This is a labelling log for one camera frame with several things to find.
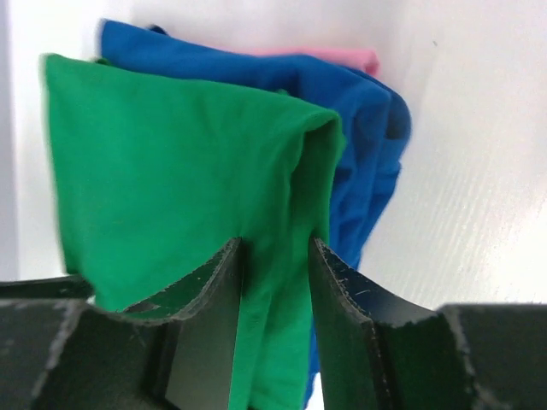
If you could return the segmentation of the blue t shirt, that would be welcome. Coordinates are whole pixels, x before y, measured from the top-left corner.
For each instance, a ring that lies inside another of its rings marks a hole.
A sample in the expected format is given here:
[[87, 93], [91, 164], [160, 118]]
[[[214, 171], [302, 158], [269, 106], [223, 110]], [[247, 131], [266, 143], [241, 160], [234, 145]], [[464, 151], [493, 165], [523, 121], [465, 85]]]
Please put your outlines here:
[[229, 406], [304, 408], [319, 371], [308, 238], [359, 266], [395, 190], [406, 103], [351, 63], [303, 51], [236, 54], [109, 20], [101, 53], [119, 68], [204, 87], [185, 101], [193, 122], [179, 225], [200, 255], [231, 237], [250, 244]]

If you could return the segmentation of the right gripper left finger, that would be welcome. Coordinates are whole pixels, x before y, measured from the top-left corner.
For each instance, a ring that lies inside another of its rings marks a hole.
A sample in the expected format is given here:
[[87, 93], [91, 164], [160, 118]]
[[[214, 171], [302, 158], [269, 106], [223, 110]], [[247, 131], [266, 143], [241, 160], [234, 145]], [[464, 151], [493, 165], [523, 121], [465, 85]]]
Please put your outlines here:
[[93, 305], [77, 275], [2, 283], [2, 408], [227, 408], [242, 250], [229, 240], [119, 313]]

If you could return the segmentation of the green t shirt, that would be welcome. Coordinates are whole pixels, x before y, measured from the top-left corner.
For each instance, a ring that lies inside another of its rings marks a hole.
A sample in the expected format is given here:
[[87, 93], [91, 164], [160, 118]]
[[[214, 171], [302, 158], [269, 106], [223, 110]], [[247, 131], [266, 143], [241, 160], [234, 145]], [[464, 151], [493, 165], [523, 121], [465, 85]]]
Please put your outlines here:
[[120, 311], [248, 245], [232, 409], [299, 409], [309, 369], [308, 242], [327, 238], [345, 146], [336, 112], [197, 79], [43, 59], [65, 264]]

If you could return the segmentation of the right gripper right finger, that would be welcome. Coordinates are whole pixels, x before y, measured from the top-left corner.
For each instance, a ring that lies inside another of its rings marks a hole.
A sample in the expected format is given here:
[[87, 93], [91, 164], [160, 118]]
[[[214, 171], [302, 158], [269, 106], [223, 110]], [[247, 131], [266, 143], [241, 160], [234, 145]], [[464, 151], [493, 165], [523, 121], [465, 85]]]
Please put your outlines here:
[[309, 242], [327, 409], [543, 409], [546, 307], [396, 296]]

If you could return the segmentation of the pink t shirt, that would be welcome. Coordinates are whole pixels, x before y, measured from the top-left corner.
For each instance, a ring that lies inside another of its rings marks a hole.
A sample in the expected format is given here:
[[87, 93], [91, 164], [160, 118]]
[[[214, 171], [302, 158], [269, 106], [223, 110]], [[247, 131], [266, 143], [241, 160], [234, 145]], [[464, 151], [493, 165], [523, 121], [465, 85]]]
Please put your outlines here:
[[297, 46], [255, 49], [250, 53], [255, 56], [313, 56], [321, 60], [363, 71], [371, 76], [376, 76], [380, 69], [379, 58], [376, 52], [371, 49]]

